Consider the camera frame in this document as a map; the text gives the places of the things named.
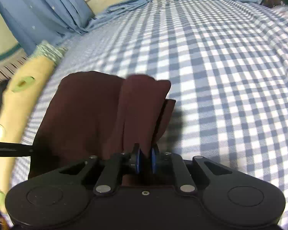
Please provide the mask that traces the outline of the blue star print curtain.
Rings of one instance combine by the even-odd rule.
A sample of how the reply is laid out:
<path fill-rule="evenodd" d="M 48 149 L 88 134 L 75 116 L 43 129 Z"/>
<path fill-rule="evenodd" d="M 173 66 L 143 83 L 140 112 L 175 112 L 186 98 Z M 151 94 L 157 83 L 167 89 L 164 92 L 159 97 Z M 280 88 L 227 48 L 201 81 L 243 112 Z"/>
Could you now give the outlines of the blue star print curtain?
<path fill-rule="evenodd" d="M 85 0 L 0 0 L 0 13 L 28 55 L 43 40 L 57 45 L 88 32 L 94 18 Z"/>

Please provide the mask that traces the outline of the blue white checkered bedsheet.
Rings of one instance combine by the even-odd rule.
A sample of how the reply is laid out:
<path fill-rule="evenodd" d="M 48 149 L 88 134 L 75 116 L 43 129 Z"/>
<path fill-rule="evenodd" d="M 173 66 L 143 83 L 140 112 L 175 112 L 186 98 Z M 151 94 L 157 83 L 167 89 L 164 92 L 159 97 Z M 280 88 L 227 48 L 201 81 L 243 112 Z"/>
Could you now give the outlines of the blue white checkered bedsheet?
<path fill-rule="evenodd" d="M 153 0 L 64 42 L 22 136 L 32 144 L 60 81 L 98 71 L 172 83 L 162 150 L 208 157 L 279 187 L 288 229 L 288 20 L 254 3 Z"/>

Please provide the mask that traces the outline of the dark maroon t-shirt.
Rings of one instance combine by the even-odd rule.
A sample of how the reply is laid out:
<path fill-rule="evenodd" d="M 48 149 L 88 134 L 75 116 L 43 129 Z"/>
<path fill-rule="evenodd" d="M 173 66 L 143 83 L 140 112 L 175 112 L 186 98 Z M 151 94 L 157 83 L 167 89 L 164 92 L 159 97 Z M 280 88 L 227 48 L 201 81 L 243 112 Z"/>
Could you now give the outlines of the dark maroon t-shirt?
<path fill-rule="evenodd" d="M 29 178 L 91 155 L 107 160 L 130 153 L 135 144 L 148 157 L 174 110 L 170 87 L 142 74 L 90 71 L 63 78 L 35 136 Z"/>

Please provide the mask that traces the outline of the light blue garment near headboard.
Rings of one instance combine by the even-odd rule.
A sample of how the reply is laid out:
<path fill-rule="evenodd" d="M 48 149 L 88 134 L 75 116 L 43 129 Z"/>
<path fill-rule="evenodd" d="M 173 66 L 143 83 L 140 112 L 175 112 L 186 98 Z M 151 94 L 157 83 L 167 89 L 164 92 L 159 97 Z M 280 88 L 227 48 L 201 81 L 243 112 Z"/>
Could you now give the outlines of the light blue garment near headboard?
<path fill-rule="evenodd" d="M 125 12 L 130 12 L 136 10 L 140 7 L 147 5 L 153 0 L 124 0 L 119 3 L 113 4 L 107 7 L 102 12 L 98 13 L 89 21 L 87 25 L 87 31 L 92 31 L 104 24 L 107 24 L 111 20 L 118 18 L 121 14 Z"/>

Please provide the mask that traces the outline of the yellow avocado print pillow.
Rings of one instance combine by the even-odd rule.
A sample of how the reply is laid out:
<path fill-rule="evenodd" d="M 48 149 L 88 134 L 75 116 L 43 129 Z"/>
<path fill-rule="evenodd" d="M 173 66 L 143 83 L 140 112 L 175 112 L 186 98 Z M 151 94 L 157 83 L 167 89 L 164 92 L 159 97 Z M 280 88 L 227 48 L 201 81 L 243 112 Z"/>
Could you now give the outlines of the yellow avocado print pillow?
<path fill-rule="evenodd" d="M 18 68 L 3 93 L 0 109 L 0 142 L 20 143 L 29 116 L 55 69 L 46 56 L 28 59 Z M 0 211 L 6 213 L 4 200 L 10 187 L 14 157 L 0 157 Z"/>

